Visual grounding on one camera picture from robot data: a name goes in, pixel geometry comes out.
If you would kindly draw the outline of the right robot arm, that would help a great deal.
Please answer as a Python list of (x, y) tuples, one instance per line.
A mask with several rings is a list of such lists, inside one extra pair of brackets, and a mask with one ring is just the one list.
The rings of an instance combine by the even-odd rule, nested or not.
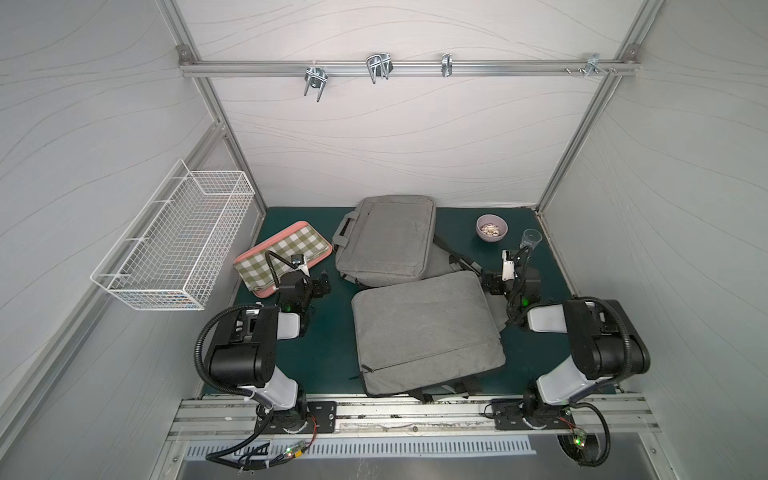
[(505, 299), (506, 324), (561, 334), (570, 353), (549, 373), (532, 380), (514, 414), (541, 429), (543, 423), (605, 386), (650, 369), (650, 353), (617, 300), (577, 296), (559, 302), (540, 297), (538, 271), (528, 266), (531, 249), (504, 250), (502, 270), (480, 269), (483, 290)]

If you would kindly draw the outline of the grey zippered laptop bag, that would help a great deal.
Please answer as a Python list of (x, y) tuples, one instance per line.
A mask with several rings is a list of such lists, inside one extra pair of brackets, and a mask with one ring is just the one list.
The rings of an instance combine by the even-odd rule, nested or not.
[(425, 276), (435, 232), (429, 196), (367, 197), (344, 215), (333, 237), (335, 268), (364, 287), (385, 287)]

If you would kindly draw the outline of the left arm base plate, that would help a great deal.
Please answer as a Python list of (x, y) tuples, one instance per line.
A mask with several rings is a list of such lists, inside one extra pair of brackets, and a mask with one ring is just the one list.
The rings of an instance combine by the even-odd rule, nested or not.
[(335, 401), (299, 402), (290, 410), (274, 412), (261, 432), (270, 435), (309, 435), (314, 431), (330, 434), (335, 431), (337, 410)]

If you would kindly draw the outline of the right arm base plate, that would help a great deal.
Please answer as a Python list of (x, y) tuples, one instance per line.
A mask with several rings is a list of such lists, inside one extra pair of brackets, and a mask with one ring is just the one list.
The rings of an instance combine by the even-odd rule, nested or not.
[(493, 399), (481, 415), (499, 431), (570, 431), (575, 427), (575, 421), (564, 408), (522, 399)]

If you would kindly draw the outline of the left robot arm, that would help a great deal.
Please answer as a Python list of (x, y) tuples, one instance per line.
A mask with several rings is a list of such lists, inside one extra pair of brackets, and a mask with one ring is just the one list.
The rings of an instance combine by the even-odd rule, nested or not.
[(331, 292), (328, 276), (313, 279), (302, 254), (285, 259), (266, 252), (277, 298), (228, 307), (209, 320), (197, 337), (193, 363), (208, 387), (253, 400), (273, 413), (287, 433), (307, 427), (309, 409), (300, 384), (277, 366), (277, 344), (306, 334), (311, 302)]

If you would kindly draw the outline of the grey laptop sleeve bag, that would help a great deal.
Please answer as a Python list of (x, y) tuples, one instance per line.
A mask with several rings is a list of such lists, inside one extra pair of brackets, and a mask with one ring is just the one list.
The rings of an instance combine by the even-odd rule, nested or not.
[(351, 307), (359, 372), (372, 397), (458, 383), (506, 363), (472, 272), (363, 290)]

